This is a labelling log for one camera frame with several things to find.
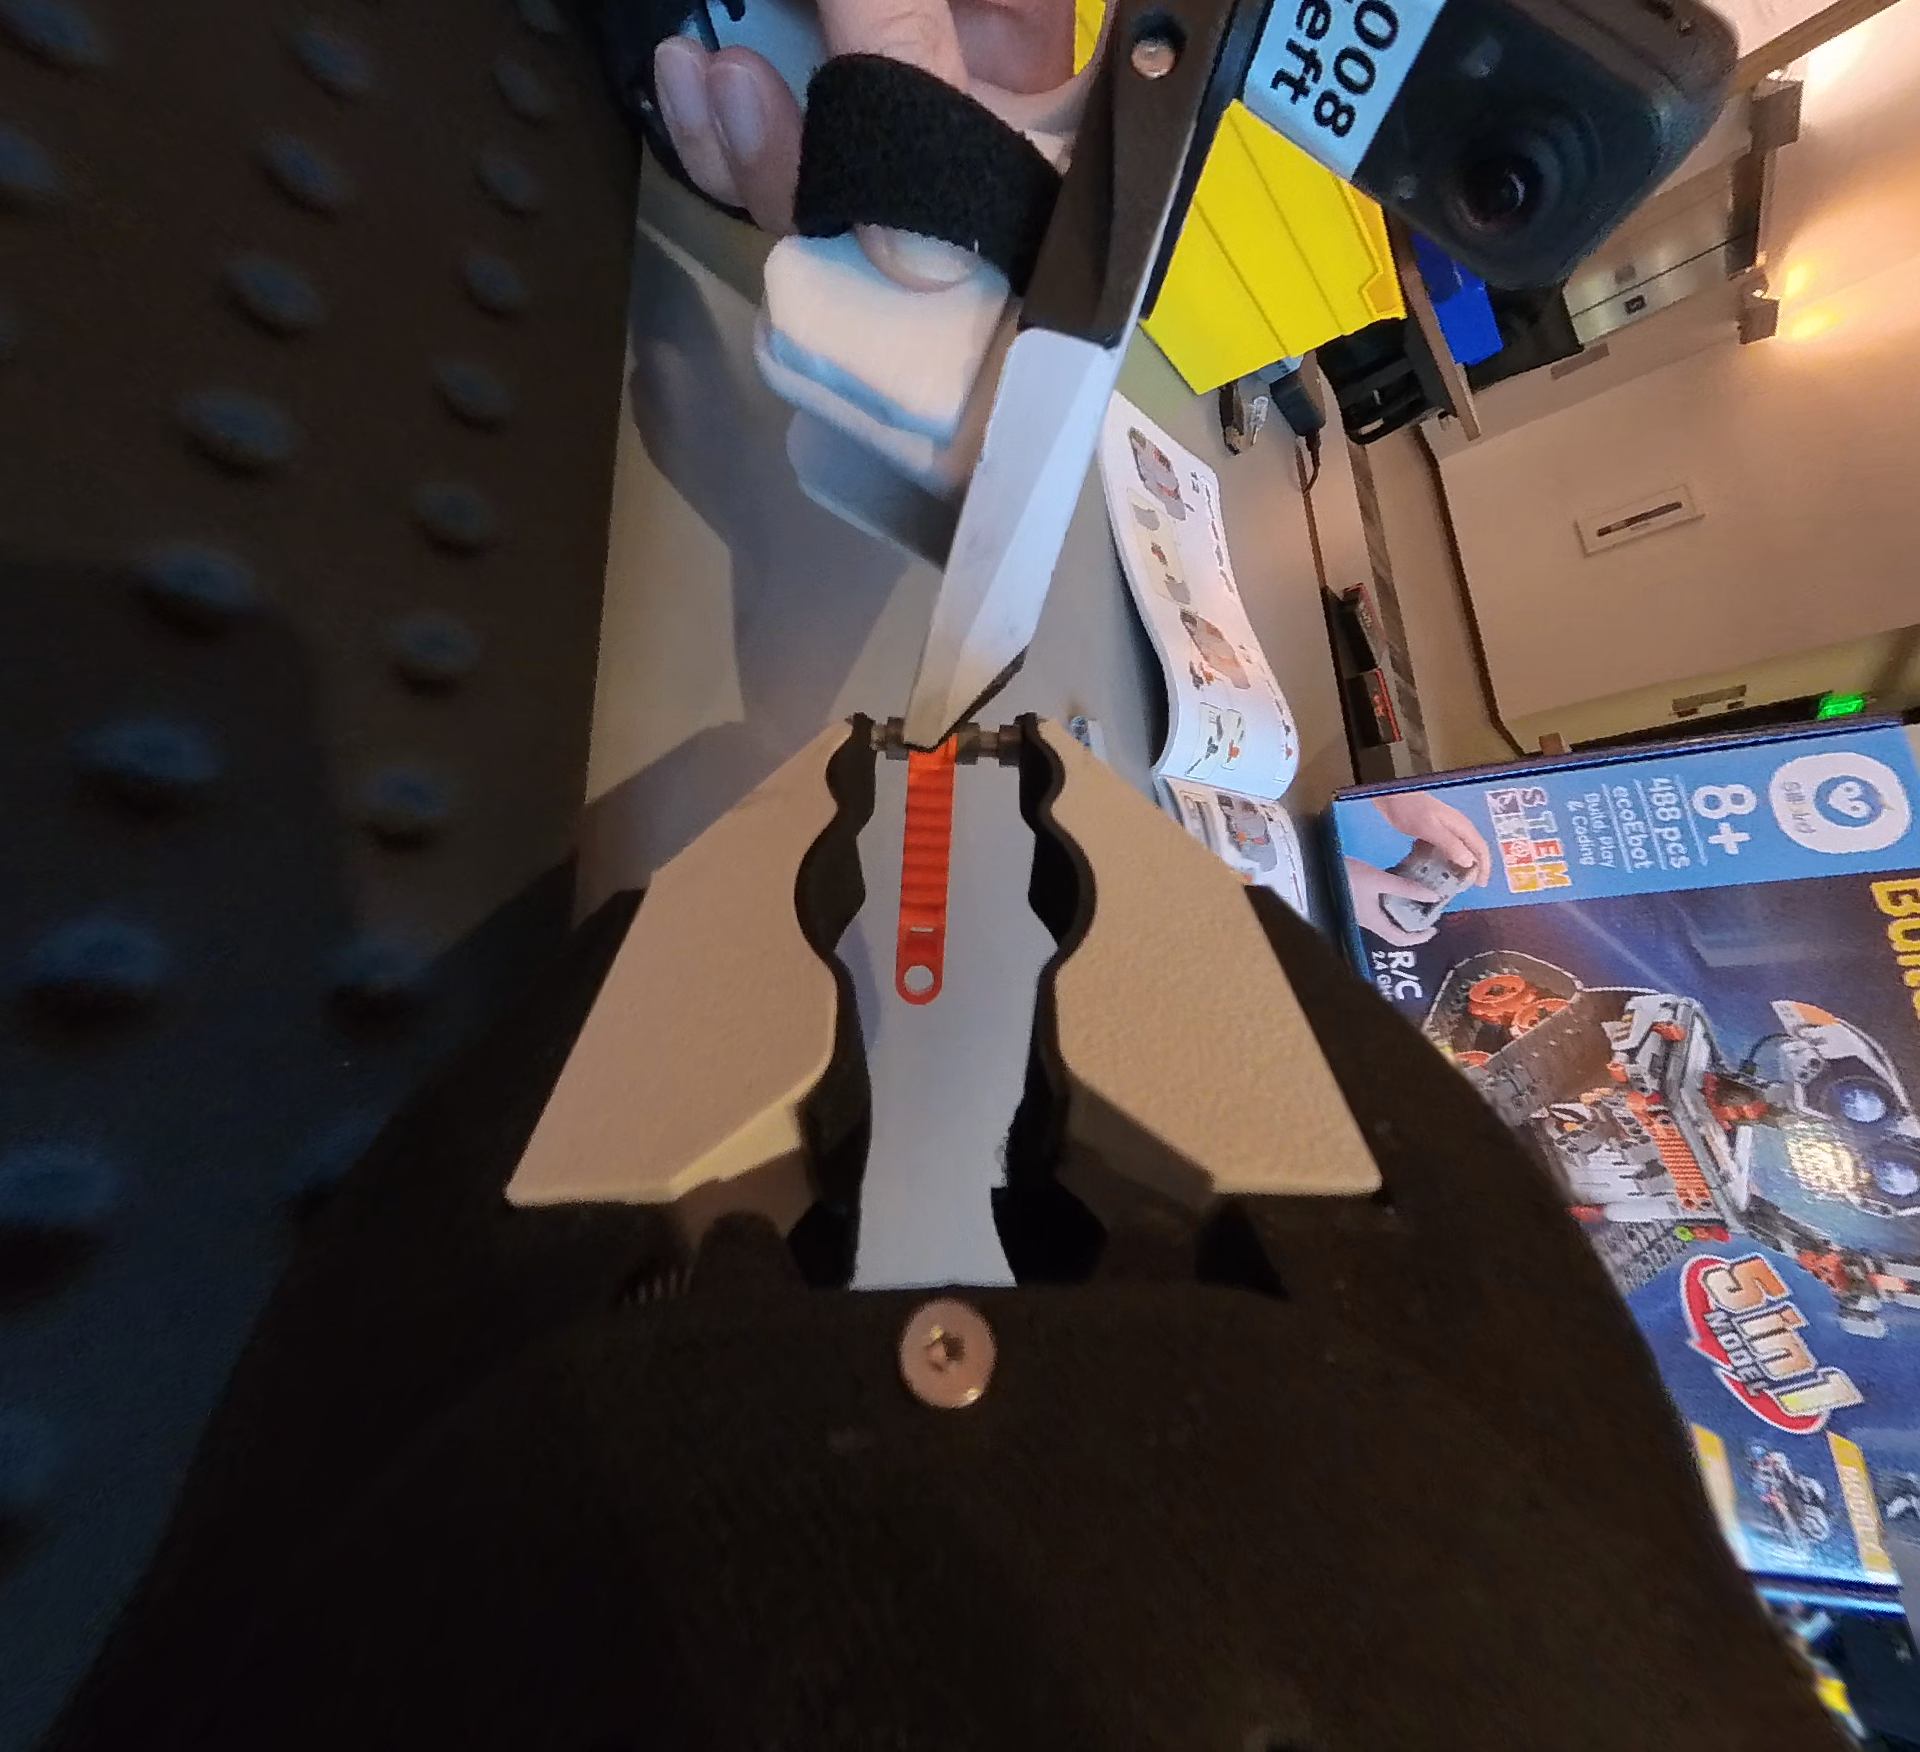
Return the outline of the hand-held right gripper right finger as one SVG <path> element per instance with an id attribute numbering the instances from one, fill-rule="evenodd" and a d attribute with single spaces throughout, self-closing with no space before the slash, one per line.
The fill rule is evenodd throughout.
<path id="1" fill-rule="evenodd" d="M 1260 887 L 1060 721 L 1023 714 L 1027 904 L 1047 933 L 996 1237 L 1018 1278 L 1115 1253 L 1235 1260 L 1260 1206 L 1367 1199 L 1378 1163 Z"/>

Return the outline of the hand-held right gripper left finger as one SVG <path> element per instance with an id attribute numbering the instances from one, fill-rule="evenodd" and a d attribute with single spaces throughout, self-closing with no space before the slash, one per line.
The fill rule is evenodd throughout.
<path id="1" fill-rule="evenodd" d="M 872 1085 L 841 939 L 863 904 L 875 725 L 815 732 L 646 883 L 522 1155 L 516 1210 L 623 1206 L 696 1249 L 772 1226 L 846 1284 Z"/>

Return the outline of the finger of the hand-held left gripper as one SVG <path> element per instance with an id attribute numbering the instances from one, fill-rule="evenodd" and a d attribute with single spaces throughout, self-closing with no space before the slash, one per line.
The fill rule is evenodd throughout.
<path id="1" fill-rule="evenodd" d="M 1109 346 L 1044 326 L 1013 337 L 905 711 L 910 749 L 944 745 L 1018 671 L 1129 343 L 1132 326 Z"/>
<path id="2" fill-rule="evenodd" d="M 815 415 L 787 422 L 787 462 L 798 488 L 826 513 L 907 555 L 949 555 L 976 452 L 973 420 L 946 444 L 890 427 L 872 444 Z"/>

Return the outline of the short black axle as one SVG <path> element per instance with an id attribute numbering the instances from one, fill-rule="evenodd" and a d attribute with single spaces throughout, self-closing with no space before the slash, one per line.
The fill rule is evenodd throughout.
<path id="1" fill-rule="evenodd" d="M 895 761 L 949 755 L 956 765 L 996 761 L 997 767 L 1018 767 L 1027 749 L 1030 718 L 1010 725 L 960 721 L 932 745 L 910 745 L 899 715 L 872 721 L 870 747 Z"/>

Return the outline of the orange toothed beam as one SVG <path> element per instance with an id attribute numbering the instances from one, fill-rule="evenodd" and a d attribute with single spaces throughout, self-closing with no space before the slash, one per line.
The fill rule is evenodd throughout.
<path id="1" fill-rule="evenodd" d="M 895 993 L 907 1004 L 944 990 L 956 769 L 956 737 L 907 755 L 895 923 Z"/>

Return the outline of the open instruction booklet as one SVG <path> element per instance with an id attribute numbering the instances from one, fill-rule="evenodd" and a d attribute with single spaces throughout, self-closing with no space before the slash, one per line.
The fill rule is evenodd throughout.
<path id="1" fill-rule="evenodd" d="M 1162 673 L 1153 796 L 1242 883 L 1311 916 L 1307 860 L 1281 803 L 1296 718 L 1236 587 L 1216 475 L 1122 395 L 1101 420 L 1098 475 Z"/>

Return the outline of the blue storage bin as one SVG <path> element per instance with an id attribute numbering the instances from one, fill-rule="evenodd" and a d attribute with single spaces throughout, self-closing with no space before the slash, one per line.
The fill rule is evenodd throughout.
<path id="1" fill-rule="evenodd" d="M 1419 229 L 1407 229 L 1407 246 L 1454 360 L 1458 367 L 1493 360 L 1502 351 L 1502 329 L 1488 284 Z"/>

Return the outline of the yellow plastic bin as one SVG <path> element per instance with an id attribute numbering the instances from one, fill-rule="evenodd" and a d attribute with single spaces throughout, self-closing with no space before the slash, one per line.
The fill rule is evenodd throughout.
<path id="1" fill-rule="evenodd" d="M 1239 95 L 1267 1 L 1074 0 L 1020 326 L 1112 354 L 1144 326 L 1212 392 L 1405 310 L 1378 203 Z"/>

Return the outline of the blue toy robot box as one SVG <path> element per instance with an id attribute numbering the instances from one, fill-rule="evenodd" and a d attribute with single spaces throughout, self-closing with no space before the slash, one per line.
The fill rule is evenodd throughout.
<path id="1" fill-rule="evenodd" d="M 1889 1608 L 1916 1540 L 1916 727 L 1348 786 L 1355 973 L 1540 1166 L 1735 1557 Z"/>

